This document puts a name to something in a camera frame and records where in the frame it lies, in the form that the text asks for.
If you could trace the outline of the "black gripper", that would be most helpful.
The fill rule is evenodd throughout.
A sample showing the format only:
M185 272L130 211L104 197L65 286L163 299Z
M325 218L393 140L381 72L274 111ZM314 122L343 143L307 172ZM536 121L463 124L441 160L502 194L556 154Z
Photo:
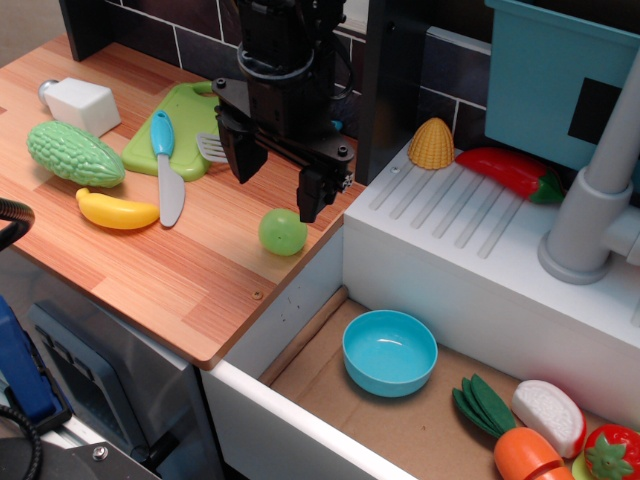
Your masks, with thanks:
M338 192L353 183L354 150L332 122L331 57L304 52L287 65L270 54L240 48L242 80L218 78L216 119L220 142L236 179L248 182L271 150L299 165L296 191L300 221L314 223Z

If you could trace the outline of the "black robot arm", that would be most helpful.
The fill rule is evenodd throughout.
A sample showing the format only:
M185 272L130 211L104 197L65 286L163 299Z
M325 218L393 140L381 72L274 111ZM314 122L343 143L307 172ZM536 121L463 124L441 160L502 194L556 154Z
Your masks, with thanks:
M351 63L335 30L341 1L239 1L237 62L243 79L219 78L218 131L231 170L250 180L269 153L299 166L297 206L304 223L353 181L355 152L334 124L332 106L353 83L335 88L336 63Z

